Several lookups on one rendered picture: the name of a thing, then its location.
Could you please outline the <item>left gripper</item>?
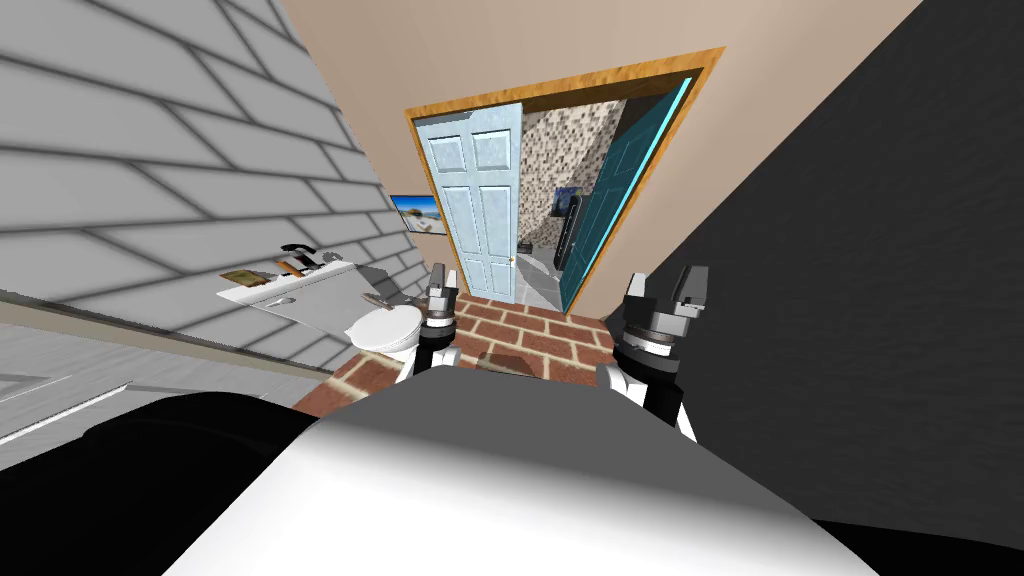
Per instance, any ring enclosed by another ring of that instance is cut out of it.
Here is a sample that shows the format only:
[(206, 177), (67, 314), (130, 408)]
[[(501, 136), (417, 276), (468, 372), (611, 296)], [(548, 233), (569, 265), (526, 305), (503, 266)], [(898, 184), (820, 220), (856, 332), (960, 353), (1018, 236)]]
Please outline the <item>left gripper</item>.
[(426, 322), (454, 322), (454, 308), (459, 293), (458, 271), (453, 269), (446, 274), (444, 264), (434, 263), (427, 290), (427, 308), (424, 313), (424, 320)]

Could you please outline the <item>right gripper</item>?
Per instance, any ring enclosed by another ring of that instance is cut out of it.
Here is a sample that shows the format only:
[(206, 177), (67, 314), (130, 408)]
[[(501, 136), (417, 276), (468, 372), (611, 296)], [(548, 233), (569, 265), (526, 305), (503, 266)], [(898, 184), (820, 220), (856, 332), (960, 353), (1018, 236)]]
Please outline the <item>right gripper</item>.
[(623, 298), (625, 324), (649, 332), (685, 332), (706, 307), (708, 277), (708, 266), (685, 266), (671, 300), (645, 296), (647, 275), (633, 273)]

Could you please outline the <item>white toilet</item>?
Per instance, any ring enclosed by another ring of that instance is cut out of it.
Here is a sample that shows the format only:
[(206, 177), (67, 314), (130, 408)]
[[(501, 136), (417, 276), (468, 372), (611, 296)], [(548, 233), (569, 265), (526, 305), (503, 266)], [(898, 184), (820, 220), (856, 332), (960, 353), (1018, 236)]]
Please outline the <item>white toilet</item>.
[(415, 306), (375, 308), (344, 334), (359, 349), (393, 355), (418, 345), (422, 322), (422, 313)]

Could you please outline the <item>pale blue panel door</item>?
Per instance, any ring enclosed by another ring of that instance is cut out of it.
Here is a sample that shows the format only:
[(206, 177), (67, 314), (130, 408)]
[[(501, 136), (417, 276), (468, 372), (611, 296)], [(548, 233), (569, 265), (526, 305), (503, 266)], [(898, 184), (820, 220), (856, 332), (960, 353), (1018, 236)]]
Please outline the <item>pale blue panel door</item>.
[(516, 299), (522, 118), (513, 102), (414, 121), (470, 294), (503, 303)]

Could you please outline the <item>teal door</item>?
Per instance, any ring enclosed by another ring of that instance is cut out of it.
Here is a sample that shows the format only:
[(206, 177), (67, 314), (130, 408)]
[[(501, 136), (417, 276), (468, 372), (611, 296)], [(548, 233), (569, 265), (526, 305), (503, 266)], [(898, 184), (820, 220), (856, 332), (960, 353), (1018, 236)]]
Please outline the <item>teal door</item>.
[(575, 223), (572, 247), (560, 279), (562, 311), (567, 312), (575, 300), (586, 275), (594, 266), (626, 201), (692, 84), (689, 77), (665, 94), (632, 99), (623, 108), (596, 183)]

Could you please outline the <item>white vanity with sink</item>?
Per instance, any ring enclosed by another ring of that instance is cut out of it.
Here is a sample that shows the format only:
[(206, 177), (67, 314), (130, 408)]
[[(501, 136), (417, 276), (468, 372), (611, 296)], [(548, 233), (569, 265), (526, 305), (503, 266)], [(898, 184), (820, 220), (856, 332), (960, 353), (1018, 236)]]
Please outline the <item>white vanity with sink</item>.
[(217, 295), (236, 304), (250, 306), (301, 323), (345, 342), (346, 331), (375, 310), (365, 294), (374, 294), (390, 303), (400, 289), (386, 271), (328, 259), (299, 278), (281, 275), (255, 287), (236, 286)]

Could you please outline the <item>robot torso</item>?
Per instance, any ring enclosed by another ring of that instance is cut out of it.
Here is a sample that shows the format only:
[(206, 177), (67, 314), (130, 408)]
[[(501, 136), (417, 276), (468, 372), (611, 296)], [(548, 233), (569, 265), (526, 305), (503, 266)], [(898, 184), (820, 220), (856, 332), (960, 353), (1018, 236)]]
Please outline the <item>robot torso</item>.
[(164, 576), (877, 576), (605, 388), (438, 367), (300, 434)]

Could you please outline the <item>beach picture on wall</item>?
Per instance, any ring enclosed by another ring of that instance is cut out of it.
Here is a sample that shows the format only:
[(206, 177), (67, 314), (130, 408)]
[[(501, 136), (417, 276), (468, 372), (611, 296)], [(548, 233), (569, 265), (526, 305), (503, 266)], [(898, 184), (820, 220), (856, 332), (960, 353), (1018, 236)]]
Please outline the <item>beach picture on wall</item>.
[(391, 195), (390, 199), (409, 232), (446, 234), (439, 205), (432, 195)]

